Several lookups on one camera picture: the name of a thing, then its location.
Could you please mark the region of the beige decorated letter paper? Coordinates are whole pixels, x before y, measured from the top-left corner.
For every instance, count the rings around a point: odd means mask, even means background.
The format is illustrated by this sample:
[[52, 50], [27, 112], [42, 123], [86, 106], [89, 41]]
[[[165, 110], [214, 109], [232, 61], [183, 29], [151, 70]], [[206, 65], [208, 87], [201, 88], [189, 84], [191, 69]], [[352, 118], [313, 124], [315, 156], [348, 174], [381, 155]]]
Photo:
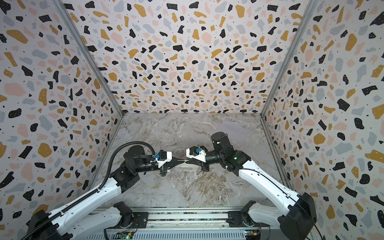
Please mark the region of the beige decorated letter paper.
[[180, 163], [176, 166], [177, 168], [192, 168], [196, 169], [199, 168], [200, 166], [195, 165], [195, 164], [187, 164], [187, 161], [184, 161], [183, 163]]

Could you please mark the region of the pale lilac envelope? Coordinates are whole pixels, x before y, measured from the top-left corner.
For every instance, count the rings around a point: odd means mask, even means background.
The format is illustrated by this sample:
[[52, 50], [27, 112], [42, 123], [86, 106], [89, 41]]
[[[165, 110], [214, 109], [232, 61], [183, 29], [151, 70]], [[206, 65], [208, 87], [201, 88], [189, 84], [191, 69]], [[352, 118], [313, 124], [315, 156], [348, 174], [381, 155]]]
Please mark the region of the pale lilac envelope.
[[249, 136], [248, 130], [242, 127], [238, 122], [223, 121], [218, 125], [217, 131], [224, 132], [233, 138], [247, 138]]

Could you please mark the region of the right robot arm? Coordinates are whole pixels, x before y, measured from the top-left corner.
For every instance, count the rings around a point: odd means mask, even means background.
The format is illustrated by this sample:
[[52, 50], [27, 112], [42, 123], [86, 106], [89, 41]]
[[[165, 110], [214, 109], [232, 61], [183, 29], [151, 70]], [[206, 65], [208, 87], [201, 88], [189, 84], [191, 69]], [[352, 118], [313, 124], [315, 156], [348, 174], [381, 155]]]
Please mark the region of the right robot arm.
[[211, 136], [211, 141], [212, 151], [204, 146], [186, 149], [187, 164], [200, 166], [206, 172], [210, 165], [219, 164], [250, 183], [275, 205], [267, 208], [249, 202], [242, 209], [241, 221], [245, 225], [265, 223], [279, 227], [289, 240], [308, 240], [317, 222], [313, 197], [307, 193], [299, 194], [271, 177], [250, 156], [235, 150], [227, 134], [217, 132]]

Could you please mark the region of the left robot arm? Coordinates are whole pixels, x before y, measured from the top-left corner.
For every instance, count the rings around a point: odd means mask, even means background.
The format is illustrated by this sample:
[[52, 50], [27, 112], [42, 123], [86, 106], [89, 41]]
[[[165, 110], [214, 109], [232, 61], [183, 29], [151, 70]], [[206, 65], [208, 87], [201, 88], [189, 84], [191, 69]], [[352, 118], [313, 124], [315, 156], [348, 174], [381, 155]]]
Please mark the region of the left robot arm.
[[121, 195], [136, 184], [140, 173], [168, 171], [185, 162], [173, 157], [172, 152], [155, 152], [145, 142], [134, 141], [119, 146], [112, 154], [103, 181], [72, 202], [49, 213], [38, 211], [29, 221], [25, 240], [76, 240], [110, 227], [137, 228], [139, 221], [124, 202], [89, 217], [89, 213], [105, 202]]

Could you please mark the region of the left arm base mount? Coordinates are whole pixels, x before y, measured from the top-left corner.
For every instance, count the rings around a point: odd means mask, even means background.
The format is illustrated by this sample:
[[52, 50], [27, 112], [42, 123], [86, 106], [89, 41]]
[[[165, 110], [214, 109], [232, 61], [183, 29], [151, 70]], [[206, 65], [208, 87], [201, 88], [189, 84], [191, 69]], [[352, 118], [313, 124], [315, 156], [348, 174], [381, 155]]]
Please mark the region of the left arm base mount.
[[134, 212], [124, 202], [119, 202], [107, 210], [104, 219], [104, 229], [145, 229], [149, 213]]

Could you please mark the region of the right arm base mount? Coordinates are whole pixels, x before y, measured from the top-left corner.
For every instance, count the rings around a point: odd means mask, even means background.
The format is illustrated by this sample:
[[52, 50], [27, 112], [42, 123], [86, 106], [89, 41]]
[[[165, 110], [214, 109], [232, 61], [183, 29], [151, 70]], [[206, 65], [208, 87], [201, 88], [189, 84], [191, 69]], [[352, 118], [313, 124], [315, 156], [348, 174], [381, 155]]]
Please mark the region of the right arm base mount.
[[228, 211], [226, 223], [229, 224], [230, 228], [258, 229], [269, 227], [270, 225], [267, 223], [256, 222], [252, 218], [252, 216], [259, 216], [263, 210], [265, 210], [265, 206], [251, 200], [240, 210]]

